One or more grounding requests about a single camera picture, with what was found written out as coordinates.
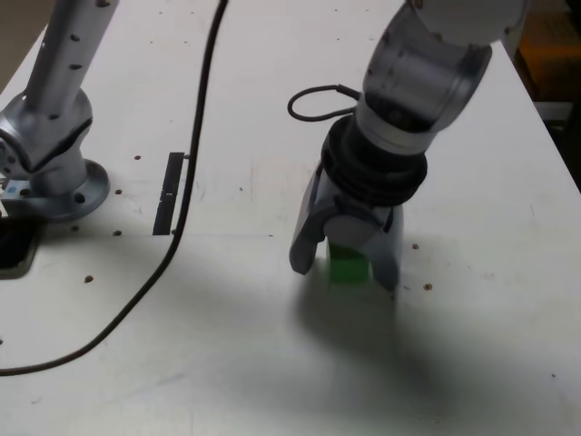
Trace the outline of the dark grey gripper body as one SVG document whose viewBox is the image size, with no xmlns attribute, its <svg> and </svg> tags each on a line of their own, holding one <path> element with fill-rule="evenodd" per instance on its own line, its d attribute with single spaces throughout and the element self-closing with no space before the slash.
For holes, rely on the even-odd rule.
<svg viewBox="0 0 581 436">
<path fill-rule="evenodd" d="M 391 207 L 365 204 L 342 191 L 330 178 L 321 178 L 317 200 L 330 200 L 336 214 L 345 214 L 372 223 L 382 231 L 389 231 L 394 221 Z"/>
</svg>

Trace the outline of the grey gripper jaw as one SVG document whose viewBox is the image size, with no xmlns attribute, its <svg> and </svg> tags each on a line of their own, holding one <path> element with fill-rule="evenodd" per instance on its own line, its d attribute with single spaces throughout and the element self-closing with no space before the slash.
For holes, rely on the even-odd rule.
<svg viewBox="0 0 581 436">
<path fill-rule="evenodd" d="M 403 207 L 390 208 L 388 230 L 363 218 L 338 215 L 325 223 L 325 235 L 331 243 L 364 255 L 370 263 L 373 279 L 389 292 L 395 292 L 400 279 L 403 250 Z"/>
<path fill-rule="evenodd" d="M 340 190 L 325 171 L 316 171 L 303 195 L 290 245 L 291 269 L 306 275 L 314 263 L 317 247 L 326 235 L 325 223 L 342 212 Z"/>
</svg>

